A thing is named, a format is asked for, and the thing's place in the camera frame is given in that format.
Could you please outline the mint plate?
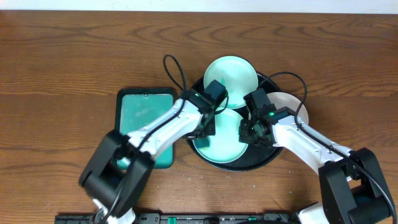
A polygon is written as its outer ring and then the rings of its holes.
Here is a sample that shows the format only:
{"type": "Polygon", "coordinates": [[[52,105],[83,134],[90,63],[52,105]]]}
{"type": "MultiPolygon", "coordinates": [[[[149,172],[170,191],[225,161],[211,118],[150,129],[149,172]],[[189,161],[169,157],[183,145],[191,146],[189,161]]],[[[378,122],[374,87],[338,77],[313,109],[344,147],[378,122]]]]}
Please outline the mint plate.
{"type": "Polygon", "coordinates": [[[254,67],[237,56],[224,56],[213,61],[206,69],[203,86],[206,88],[213,80],[225,86],[229,96],[229,109],[245,106],[243,98],[259,85],[254,67]]]}
{"type": "Polygon", "coordinates": [[[243,119],[239,113],[225,109],[215,116],[216,134],[208,136],[210,148],[198,150],[201,156],[211,162],[227,163],[242,156],[248,144],[239,142],[239,126],[243,119]]]}

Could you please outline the white round plate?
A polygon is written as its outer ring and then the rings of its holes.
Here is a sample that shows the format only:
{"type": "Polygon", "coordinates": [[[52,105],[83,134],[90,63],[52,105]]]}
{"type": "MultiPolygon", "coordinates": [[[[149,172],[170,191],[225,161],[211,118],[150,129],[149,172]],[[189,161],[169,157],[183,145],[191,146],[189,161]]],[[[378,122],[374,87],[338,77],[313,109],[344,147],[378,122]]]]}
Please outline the white round plate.
{"type": "MultiPolygon", "coordinates": [[[[288,107],[294,111],[297,110],[301,101],[294,95],[284,93],[284,92],[272,92],[268,93],[267,97],[270,99],[271,103],[275,105],[277,109],[282,107],[288,107]]],[[[309,123],[308,111],[304,105],[300,108],[298,116],[302,119],[305,124],[309,123]]]]}

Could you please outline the dark green scrub sponge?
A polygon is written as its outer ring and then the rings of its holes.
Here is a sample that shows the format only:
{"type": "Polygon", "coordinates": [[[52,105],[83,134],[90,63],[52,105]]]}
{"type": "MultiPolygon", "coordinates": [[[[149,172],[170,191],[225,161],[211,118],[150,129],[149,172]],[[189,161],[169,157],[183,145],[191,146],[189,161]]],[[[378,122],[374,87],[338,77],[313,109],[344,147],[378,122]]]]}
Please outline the dark green scrub sponge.
{"type": "Polygon", "coordinates": [[[210,148],[210,139],[209,138],[200,138],[194,140],[194,145],[198,150],[207,150],[210,148]]]}

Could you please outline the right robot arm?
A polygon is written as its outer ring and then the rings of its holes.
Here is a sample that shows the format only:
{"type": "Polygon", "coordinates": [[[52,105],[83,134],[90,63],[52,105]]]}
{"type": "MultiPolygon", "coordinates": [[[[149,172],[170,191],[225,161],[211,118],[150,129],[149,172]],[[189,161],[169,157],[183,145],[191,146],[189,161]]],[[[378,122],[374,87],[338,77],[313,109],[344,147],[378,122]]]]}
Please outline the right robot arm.
{"type": "Polygon", "coordinates": [[[300,223],[378,223],[397,212],[376,155],[367,148],[354,151],[326,138],[305,124],[290,108],[265,105],[243,119],[239,140],[284,147],[314,170],[321,202],[297,212],[300,223]]]}

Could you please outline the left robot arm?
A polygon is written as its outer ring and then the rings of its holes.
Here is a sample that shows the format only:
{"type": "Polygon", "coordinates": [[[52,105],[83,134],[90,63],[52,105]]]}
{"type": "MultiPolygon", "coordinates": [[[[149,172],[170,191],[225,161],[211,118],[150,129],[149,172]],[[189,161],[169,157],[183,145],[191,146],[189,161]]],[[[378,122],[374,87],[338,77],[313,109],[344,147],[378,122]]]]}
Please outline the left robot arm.
{"type": "Polygon", "coordinates": [[[171,109],[144,127],[127,134],[108,132],[78,181],[103,213],[97,222],[132,223],[132,208],[155,160],[176,140],[205,129],[227,97],[226,93],[185,91],[171,109]]]}

